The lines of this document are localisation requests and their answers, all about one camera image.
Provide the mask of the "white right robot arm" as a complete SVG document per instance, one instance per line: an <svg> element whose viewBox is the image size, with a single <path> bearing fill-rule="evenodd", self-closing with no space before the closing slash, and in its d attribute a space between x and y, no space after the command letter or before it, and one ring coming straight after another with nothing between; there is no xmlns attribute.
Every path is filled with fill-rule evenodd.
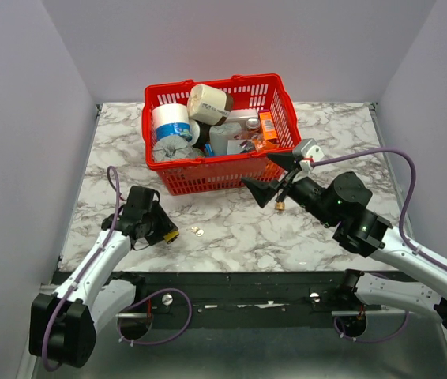
<svg viewBox="0 0 447 379"><path fill-rule="evenodd" d="M401 282L348 270L345 281L333 292L339 307L391 306L431 318L447 329L447 259L409 238L404 216L394 226L370 211L367 205L373 194L354 172L338 175L327 187L308 176L296 178L315 167L386 151L375 148L335 159L325 159L319 147L272 152L269 160L282 167L285 176L270 182L244 178L242 183L260 207L289 197L324 227L334 228L333 239L349 253L380 261L411 277Z"/></svg>

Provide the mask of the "small silver keys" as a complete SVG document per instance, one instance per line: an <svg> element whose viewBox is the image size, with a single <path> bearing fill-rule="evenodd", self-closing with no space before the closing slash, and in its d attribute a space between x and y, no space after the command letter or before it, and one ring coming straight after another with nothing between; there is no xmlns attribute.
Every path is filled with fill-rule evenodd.
<svg viewBox="0 0 447 379"><path fill-rule="evenodd" d="M204 231L198 227L191 227L189 231L191 231L192 233L194 233L196 236L199 237L201 237L204 234Z"/></svg>

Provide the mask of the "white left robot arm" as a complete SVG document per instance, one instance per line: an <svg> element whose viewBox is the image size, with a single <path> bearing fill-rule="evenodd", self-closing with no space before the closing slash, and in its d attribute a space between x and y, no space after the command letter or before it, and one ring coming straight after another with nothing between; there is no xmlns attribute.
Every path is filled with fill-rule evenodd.
<svg viewBox="0 0 447 379"><path fill-rule="evenodd" d="M72 274L51 294L31 304L31 355L80 368L89 359L99 327L119 304L130 312L145 305L145 291L124 280L108 279L116 265L145 239L148 246L171 243L178 227L160 205L160 193L132 186L125 204L101 224L97 240Z"/></svg>

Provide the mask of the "yellow padlock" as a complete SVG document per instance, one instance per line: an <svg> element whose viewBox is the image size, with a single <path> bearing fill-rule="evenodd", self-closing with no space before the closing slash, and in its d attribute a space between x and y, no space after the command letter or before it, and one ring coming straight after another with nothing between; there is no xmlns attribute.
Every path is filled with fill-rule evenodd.
<svg viewBox="0 0 447 379"><path fill-rule="evenodd" d="M174 242L179 236L179 231L172 231L166 235L164 235L163 239L167 244L171 244Z"/></svg>

